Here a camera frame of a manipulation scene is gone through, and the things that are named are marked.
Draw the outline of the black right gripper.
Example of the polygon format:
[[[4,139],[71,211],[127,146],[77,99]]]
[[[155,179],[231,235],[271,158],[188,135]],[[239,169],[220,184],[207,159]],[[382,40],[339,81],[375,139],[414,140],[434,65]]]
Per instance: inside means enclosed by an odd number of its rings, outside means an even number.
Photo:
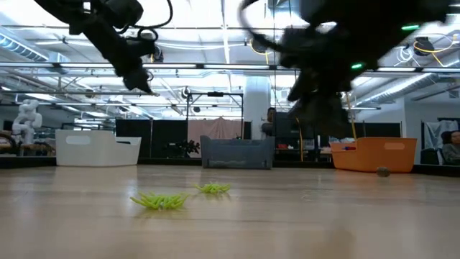
[[[336,92],[374,67],[374,51],[365,44],[374,31],[340,24],[322,33],[314,27],[287,28],[279,42],[280,65],[300,71],[287,99],[297,101],[299,117],[321,134],[345,137],[349,114]]]

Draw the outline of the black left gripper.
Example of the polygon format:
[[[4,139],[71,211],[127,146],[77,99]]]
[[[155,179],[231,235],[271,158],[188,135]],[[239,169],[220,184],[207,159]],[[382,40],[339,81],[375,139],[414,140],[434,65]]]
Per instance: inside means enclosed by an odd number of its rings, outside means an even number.
[[[146,70],[142,67],[141,56],[147,54],[147,46],[143,42],[115,42],[113,44],[113,67],[117,76],[124,77],[127,89],[139,89],[151,92]]]

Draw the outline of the green plastic spider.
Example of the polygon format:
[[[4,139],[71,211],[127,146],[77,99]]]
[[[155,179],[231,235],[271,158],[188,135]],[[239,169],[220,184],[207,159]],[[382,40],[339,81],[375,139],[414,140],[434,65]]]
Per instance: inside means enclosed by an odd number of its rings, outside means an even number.
[[[131,196],[129,199],[135,204],[153,210],[176,210],[183,207],[189,197],[188,194],[179,193],[175,195],[157,195],[154,192],[148,194],[139,192],[139,196]]]
[[[231,188],[231,185],[210,182],[202,186],[196,184],[194,187],[205,194],[223,194]]]

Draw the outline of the person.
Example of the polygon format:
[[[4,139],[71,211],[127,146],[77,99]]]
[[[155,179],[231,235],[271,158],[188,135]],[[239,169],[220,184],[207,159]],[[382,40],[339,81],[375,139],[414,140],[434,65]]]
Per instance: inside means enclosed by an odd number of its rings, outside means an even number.
[[[447,165],[460,165],[460,130],[443,132],[441,138],[445,163]]]
[[[270,107],[267,110],[267,118],[263,121],[260,129],[264,137],[271,137],[273,132],[273,123],[275,120],[276,108]]]

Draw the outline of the orange plastic bin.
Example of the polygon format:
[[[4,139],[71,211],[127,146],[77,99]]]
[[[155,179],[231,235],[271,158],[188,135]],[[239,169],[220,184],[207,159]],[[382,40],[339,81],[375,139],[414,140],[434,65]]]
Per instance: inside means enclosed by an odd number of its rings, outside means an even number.
[[[391,173],[409,173],[415,162],[415,138],[360,137],[354,142],[330,142],[335,168],[376,173],[387,168]]]

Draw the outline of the overhead LED light bar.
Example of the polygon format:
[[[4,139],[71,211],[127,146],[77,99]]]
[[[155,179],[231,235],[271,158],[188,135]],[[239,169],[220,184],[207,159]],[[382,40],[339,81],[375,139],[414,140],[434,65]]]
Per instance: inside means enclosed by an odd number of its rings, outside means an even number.
[[[205,64],[205,63],[145,63],[146,69],[211,69],[211,70],[247,70],[247,71],[288,71],[280,65],[247,65],[247,64]],[[41,63],[41,62],[0,62],[0,68],[88,68],[112,69],[110,63]],[[362,63],[349,67],[352,71],[369,73],[460,73],[457,67],[378,67],[364,69]]]

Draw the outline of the white plastic bin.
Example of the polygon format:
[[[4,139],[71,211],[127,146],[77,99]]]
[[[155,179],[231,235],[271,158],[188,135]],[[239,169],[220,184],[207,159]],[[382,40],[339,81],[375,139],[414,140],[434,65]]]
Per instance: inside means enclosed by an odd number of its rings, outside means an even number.
[[[141,137],[116,137],[113,132],[58,129],[55,132],[58,166],[114,167],[136,165]]]

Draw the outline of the pink curtain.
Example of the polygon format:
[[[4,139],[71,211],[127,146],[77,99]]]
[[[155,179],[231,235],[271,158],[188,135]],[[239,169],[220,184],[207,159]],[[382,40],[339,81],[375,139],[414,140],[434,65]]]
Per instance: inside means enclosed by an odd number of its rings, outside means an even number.
[[[242,136],[242,124],[237,120],[202,119],[188,121],[188,140],[198,142],[201,136],[211,139],[234,139]]]

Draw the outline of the grey plastic bin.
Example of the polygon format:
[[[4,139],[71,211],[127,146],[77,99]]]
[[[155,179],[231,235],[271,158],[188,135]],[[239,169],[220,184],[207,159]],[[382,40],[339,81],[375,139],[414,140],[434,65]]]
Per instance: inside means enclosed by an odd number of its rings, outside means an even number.
[[[201,160],[204,168],[272,168],[275,138],[264,140],[211,139],[201,136]]]

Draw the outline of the grey cloth cover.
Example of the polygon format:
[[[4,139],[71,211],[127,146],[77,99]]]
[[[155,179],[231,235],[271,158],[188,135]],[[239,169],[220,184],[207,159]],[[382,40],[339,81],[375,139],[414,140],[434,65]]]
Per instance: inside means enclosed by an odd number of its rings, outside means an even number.
[[[442,148],[443,139],[441,134],[459,129],[459,123],[451,120],[439,122],[425,122],[423,126],[423,148]]]

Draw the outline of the white humanoid robot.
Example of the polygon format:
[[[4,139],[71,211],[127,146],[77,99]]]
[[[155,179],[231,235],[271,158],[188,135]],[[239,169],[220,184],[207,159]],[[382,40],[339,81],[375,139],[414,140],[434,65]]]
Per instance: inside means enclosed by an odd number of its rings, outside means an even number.
[[[16,143],[31,145],[34,143],[34,134],[42,126],[42,115],[37,113],[38,100],[25,99],[19,105],[19,113],[12,125],[12,137]]]

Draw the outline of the black metal rig frame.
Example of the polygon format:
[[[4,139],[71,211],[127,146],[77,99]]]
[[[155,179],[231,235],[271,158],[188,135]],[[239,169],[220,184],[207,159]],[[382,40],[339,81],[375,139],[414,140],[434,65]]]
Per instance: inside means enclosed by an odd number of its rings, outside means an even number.
[[[209,92],[205,92],[205,93],[189,92],[188,94],[186,94],[186,99],[185,99],[186,100],[186,108],[185,108],[185,110],[186,110],[186,115],[185,115],[186,122],[189,121],[190,108],[203,95],[206,95],[207,97],[215,97],[215,98],[222,98],[222,97],[225,97],[225,96],[229,96],[230,99],[232,99],[237,104],[237,106],[241,109],[241,115],[240,115],[241,130],[240,130],[239,138],[243,139],[244,138],[244,95],[243,94],[225,93],[225,92],[220,92],[220,91],[209,91]],[[237,102],[235,100],[235,98],[234,98],[235,96],[239,96],[241,101]]]

